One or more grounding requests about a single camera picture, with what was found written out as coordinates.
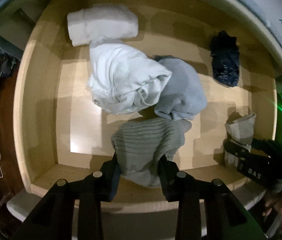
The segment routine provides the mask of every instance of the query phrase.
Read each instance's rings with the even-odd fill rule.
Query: crumpled white shirt
[[[172,72],[120,40],[90,45],[93,72],[88,81],[94,104],[111,114],[138,112],[159,101]]]

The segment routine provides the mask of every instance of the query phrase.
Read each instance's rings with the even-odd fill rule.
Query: silver bolt
[[[220,179],[214,179],[212,182],[216,186],[221,186],[223,184],[222,180]]]
[[[186,173],[185,172],[183,172],[183,171],[179,171],[178,173],[177,173],[177,177],[178,178],[185,178],[185,176],[186,176]]]
[[[95,178],[100,178],[100,177],[102,177],[102,172],[101,172],[101,171],[95,171],[95,172],[93,173],[93,177],[95,177]]]
[[[66,180],[65,179],[59,179],[56,184],[61,187],[64,186],[66,184]]]

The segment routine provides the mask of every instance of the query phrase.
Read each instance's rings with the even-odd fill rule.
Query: white cloth
[[[138,112],[159,101],[172,72],[119,40],[90,45],[88,82],[94,104],[111,114]]]
[[[110,39],[138,35],[138,18],[122,4],[99,4],[68,14],[68,34],[73,46],[90,44],[100,36]]]

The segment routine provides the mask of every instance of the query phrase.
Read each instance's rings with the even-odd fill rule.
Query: ribbed gray knit fabric
[[[144,187],[159,187],[158,161],[164,154],[172,161],[191,126],[187,120],[162,117],[122,125],[111,137],[122,176]]]

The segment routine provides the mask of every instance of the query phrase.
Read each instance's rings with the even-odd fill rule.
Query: wooden box
[[[21,61],[14,100],[14,139],[28,192],[43,196],[58,180],[83,179],[110,160],[110,136],[128,120],[94,105],[86,83],[91,74],[89,46],[73,47],[67,14],[99,3],[121,3],[139,19],[139,34],[125,40],[149,57],[173,55],[199,73],[208,105],[192,121],[174,161],[196,179],[222,179],[230,189],[247,178],[223,163],[225,123],[257,114],[255,137],[275,135],[277,98],[269,52],[237,20],[200,0],[52,0],[37,22]],[[234,88],[212,77],[209,40],[225,30],[240,49],[240,81]],[[151,212],[176,208],[160,188],[148,189],[123,178],[111,212]]]

